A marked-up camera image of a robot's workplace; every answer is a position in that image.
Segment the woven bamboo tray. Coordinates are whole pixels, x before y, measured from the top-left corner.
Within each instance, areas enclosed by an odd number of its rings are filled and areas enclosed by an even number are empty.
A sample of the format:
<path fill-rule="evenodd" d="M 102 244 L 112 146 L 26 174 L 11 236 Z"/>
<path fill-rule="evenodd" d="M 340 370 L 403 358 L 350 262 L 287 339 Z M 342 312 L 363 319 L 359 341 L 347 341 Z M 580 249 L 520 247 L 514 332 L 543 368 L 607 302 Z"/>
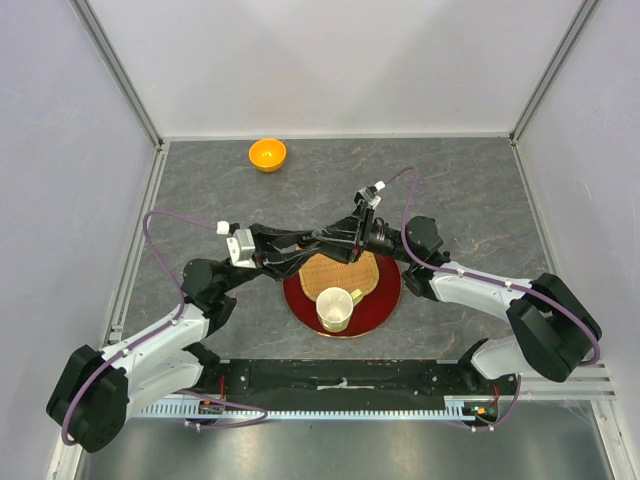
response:
<path fill-rule="evenodd" d="M 298 271 L 304 294 L 312 301 L 325 290 L 337 287 L 348 292 L 370 294 L 377 287 L 380 273 L 375 256 L 365 252 L 354 263 L 343 264 L 323 254 L 311 257 Z"/>

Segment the red round plate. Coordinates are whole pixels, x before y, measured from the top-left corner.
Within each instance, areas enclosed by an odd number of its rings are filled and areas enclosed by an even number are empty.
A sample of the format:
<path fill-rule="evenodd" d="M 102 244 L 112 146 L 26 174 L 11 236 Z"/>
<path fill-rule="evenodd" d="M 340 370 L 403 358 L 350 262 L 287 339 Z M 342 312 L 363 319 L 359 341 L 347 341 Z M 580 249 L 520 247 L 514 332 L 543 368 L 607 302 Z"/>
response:
<path fill-rule="evenodd" d="M 310 329 L 335 338 L 362 336 L 381 326 L 398 305 L 403 284 L 394 259 L 373 255 L 380 273 L 378 285 L 372 293 L 364 295 L 355 306 L 349 325 L 344 331 L 329 333 L 321 326 L 316 314 L 315 301 L 304 294 L 298 272 L 283 281 L 284 296 L 293 314 Z"/>

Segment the orange bowl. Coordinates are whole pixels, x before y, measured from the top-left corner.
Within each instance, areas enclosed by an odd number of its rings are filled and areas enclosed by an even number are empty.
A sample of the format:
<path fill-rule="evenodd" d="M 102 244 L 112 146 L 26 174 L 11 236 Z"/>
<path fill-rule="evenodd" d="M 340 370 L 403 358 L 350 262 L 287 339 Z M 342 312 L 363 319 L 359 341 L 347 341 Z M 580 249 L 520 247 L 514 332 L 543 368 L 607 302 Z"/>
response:
<path fill-rule="evenodd" d="M 271 173 L 279 170 L 287 156 L 286 145 L 275 138 L 264 138 L 251 145 L 248 157 L 259 171 Z"/>

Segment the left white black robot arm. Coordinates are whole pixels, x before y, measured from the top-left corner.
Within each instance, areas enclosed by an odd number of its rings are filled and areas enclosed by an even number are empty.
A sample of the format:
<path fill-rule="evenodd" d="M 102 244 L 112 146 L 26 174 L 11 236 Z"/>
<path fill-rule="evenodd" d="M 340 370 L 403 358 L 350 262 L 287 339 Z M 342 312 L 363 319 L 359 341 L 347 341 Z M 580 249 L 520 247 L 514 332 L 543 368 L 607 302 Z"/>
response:
<path fill-rule="evenodd" d="M 228 291 L 260 275 L 286 279 L 321 250 L 314 231 L 243 229 L 226 221 L 211 228 L 224 236 L 229 256 L 188 262 L 173 280 L 178 304 L 169 314 L 114 345 L 83 345 L 70 355 L 46 405 L 64 445 L 96 452 L 132 415 L 166 395 L 215 389 L 218 358 L 202 341 L 230 318 L 236 301 Z"/>

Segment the cream mug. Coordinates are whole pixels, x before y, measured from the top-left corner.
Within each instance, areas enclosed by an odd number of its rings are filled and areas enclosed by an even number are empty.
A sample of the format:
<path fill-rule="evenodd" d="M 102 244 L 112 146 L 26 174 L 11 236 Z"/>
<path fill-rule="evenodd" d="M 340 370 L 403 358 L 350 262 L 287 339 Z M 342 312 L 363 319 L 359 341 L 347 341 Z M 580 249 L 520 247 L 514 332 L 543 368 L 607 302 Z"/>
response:
<path fill-rule="evenodd" d="M 360 289 L 349 292 L 339 287 L 330 287 L 322 291 L 315 301 L 316 314 L 321 326 L 329 333 L 344 331 L 349 325 L 355 306 L 363 297 L 364 293 Z"/>

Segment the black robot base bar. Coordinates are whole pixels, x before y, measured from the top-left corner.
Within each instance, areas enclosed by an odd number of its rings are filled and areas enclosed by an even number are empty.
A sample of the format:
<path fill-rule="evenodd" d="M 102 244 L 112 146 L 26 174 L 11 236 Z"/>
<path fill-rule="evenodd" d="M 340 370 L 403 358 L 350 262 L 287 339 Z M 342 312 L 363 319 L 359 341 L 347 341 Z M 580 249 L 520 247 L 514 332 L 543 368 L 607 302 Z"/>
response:
<path fill-rule="evenodd" d="M 268 391 L 317 391 L 326 387 L 424 392 L 428 395 L 479 393 L 489 382 L 471 366 L 436 360 L 232 359 L 204 368 L 195 389 L 227 398 Z"/>

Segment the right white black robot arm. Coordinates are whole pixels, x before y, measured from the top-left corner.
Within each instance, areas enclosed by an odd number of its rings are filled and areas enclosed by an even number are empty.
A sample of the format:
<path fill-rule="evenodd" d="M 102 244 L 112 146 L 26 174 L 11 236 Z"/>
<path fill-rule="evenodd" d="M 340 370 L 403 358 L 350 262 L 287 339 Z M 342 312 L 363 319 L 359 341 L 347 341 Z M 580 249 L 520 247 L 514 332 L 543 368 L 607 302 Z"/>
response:
<path fill-rule="evenodd" d="M 477 394 L 494 379 L 535 371 L 563 382 L 579 366 L 597 363 L 602 331 L 567 285 L 544 273 L 535 280 L 510 279 L 468 269 L 440 250 L 443 241 L 434 219 L 403 218 L 400 229 L 357 207 L 340 221 L 312 231 L 309 242 L 331 258 L 349 263 L 365 252 L 408 263 L 403 273 L 416 296 L 467 306 L 506 321 L 510 336 L 483 340 L 458 368 L 458 381 Z"/>

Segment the black earbud charging case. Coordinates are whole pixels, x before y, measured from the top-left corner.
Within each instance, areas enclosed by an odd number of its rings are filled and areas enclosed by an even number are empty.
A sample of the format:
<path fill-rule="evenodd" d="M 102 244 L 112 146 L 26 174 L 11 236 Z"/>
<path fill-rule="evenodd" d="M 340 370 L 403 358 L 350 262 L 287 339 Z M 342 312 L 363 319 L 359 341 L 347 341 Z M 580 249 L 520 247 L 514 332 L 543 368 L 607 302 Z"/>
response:
<path fill-rule="evenodd" d="M 320 244 L 321 240 L 314 232 L 307 232 L 303 234 L 297 241 L 297 245 L 302 248 L 314 248 Z"/>

